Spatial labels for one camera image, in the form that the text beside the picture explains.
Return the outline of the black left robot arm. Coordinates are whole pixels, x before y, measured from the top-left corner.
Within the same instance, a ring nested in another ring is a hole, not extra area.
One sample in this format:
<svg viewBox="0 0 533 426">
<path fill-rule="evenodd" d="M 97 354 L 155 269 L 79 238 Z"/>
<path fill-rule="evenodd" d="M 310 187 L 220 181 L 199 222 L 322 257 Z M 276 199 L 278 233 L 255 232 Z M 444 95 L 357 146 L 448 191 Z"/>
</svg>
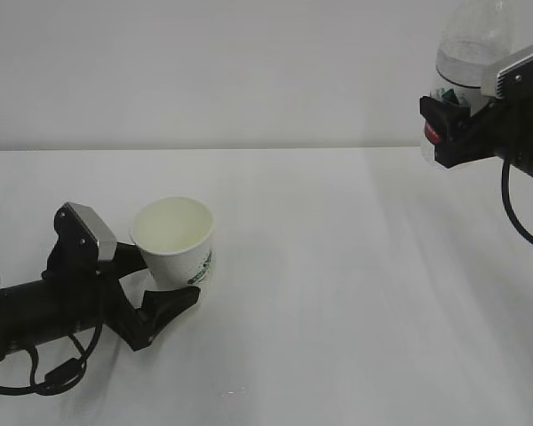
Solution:
<svg viewBox="0 0 533 426">
<path fill-rule="evenodd" d="M 146 267 L 129 244 L 118 244 L 106 262 L 54 247 L 40 280 L 0 289 L 0 362 L 25 343 L 48 343 L 96 325 L 108 326 L 133 351 L 147 348 L 196 305 L 200 289 L 147 290 L 135 307 L 120 280 Z"/>
</svg>

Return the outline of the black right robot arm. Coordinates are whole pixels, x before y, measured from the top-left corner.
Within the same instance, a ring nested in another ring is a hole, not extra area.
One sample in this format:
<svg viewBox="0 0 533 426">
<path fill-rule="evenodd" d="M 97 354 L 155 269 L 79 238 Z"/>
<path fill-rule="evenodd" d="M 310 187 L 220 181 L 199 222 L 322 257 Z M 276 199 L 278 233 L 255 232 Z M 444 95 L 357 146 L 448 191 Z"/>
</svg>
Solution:
<svg viewBox="0 0 533 426">
<path fill-rule="evenodd" d="M 499 157 L 533 178 L 533 93 L 520 99 L 491 99 L 475 114 L 455 100 L 452 95 L 419 100 L 434 161 L 452 169 Z"/>
</svg>

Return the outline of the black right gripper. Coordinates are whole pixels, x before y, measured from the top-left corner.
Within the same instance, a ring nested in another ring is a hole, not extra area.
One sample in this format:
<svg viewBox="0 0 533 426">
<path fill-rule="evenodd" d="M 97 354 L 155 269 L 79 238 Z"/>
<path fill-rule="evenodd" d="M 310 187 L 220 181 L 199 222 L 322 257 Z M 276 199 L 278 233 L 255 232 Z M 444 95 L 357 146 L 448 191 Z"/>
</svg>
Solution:
<svg viewBox="0 0 533 426">
<path fill-rule="evenodd" d="M 446 169 L 499 156 L 513 136 L 512 109 L 504 104 L 488 104 L 471 116 L 456 95 L 423 96 L 419 112 L 425 137 L 435 145 L 434 160 Z"/>
</svg>

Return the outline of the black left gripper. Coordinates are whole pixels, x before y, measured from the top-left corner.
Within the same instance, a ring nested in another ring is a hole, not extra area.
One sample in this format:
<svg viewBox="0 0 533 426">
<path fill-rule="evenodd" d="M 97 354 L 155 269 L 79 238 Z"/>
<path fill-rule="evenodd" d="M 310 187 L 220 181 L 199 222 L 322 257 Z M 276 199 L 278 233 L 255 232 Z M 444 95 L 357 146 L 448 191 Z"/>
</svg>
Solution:
<svg viewBox="0 0 533 426">
<path fill-rule="evenodd" d="M 141 306 L 136 308 L 124 293 L 120 279 L 146 269 L 139 248 L 123 242 L 116 244 L 104 272 L 69 270 L 51 253 L 42 278 L 52 284 L 58 305 L 54 325 L 63 335 L 106 325 L 132 350 L 147 348 L 172 321 L 198 303 L 201 289 L 187 286 L 146 291 Z"/>
</svg>

